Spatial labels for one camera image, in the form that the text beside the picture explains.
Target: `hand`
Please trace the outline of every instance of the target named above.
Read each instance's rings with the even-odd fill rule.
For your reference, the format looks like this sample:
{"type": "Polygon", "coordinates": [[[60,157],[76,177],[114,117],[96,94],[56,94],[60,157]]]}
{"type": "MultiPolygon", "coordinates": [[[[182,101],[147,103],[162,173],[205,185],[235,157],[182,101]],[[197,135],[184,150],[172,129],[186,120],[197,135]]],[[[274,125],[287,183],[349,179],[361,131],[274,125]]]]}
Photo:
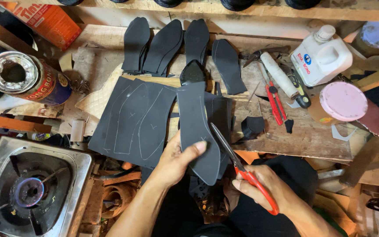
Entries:
{"type": "MultiPolygon", "coordinates": [[[[279,213],[286,214],[290,208],[290,203],[299,197],[292,191],[292,189],[280,179],[279,176],[267,165],[244,165],[247,171],[257,178],[257,180],[269,191],[270,196],[276,201],[279,207],[279,213]]],[[[242,178],[241,174],[236,175],[236,179],[232,184],[237,190],[243,194],[251,197],[254,201],[260,204],[267,210],[272,210],[269,202],[258,190],[257,187],[250,185],[250,183],[242,178]]]]}
{"type": "Polygon", "coordinates": [[[206,151],[207,142],[201,141],[181,152],[181,130],[168,142],[162,156],[149,177],[162,188],[177,184],[185,174],[188,164],[206,151]]]}

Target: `gas stove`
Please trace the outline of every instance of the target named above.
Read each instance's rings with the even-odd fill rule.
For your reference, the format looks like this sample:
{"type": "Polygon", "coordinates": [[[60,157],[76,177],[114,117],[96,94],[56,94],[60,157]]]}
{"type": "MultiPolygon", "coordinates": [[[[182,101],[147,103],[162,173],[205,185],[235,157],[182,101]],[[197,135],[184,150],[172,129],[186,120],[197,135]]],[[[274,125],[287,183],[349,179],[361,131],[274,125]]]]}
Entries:
{"type": "Polygon", "coordinates": [[[93,162],[78,150],[0,139],[0,232],[67,236],[93,162]]]}

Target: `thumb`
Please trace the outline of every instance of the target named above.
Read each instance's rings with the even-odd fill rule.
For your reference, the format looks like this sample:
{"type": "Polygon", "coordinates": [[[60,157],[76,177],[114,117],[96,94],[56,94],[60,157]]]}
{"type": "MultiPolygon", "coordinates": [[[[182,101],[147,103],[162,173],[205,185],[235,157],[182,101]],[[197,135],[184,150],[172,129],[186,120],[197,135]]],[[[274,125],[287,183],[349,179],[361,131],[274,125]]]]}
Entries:
{"type": "Polygon", "coordinates": [[[184,162],[185,164],[189,164],[191,161],[193,161],[195,158],[197,158],[199,155],[203,154],[207,149],[207,142],[201,141],[194,143],[187,147],[184,152],[182,152],[180,156],[180,160],[184,162]]]}

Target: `white plastic jug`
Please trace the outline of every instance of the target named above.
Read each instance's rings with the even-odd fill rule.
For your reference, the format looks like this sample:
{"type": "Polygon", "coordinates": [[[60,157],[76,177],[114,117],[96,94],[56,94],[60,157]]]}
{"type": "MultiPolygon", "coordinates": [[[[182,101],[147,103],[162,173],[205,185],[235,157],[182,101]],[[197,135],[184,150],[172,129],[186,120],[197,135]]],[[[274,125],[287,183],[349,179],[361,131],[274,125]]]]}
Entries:
{"type": "Polygon", "coordinates": [[[291,60],[305,85],[329,82],[352,65],[352,53],[342,39],[332,38],[335,32],[333,26],[324,25],[292,53],[291,60]]]}

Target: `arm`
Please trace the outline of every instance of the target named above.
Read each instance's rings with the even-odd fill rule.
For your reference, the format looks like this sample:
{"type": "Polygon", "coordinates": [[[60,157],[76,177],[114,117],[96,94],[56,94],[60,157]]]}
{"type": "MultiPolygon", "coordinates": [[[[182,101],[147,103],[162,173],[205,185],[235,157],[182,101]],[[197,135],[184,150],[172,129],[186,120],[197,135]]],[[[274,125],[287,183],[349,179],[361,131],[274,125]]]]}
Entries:
{"type": "Polygon", "coordinates": [[[168,190],[182,179],[188,164],[206,151],[207,143],[201,141],[181,152],[180,134],[178,131],[168,142],[156,168],[106,237],[151,235],[168,190]]]}
{"type": "MultiPolygon", "coordinates": [[[[336,229],[300,199],[270,167],[267,165],[245,165],[245,169],[251,171],[258,181],[269,190],[277,202],[280,213],[286,215],[293,222],[302,237],[341,237],[336,229]]],[[[265,209],[272,209],[263,194],[256,187],[250,185],[248,181],[243,180],[240,174],[236,176],[232,184],[265,209]]]]}

